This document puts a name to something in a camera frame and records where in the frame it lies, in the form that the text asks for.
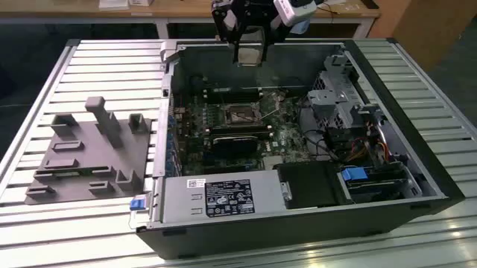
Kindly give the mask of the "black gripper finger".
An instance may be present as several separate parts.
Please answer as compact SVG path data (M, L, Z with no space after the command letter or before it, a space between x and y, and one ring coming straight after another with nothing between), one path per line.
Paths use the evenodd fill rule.
M239 27L239 2L212 2L211 16L215 23L219 39L228 44L233 50L232 63L239 61L239 42L240 42L240 27Z
M269 45L281 42L287 35L287 26L281 23L281 18L275 5L268 5L263 11L261 21L261 63L267 60L267 50Z

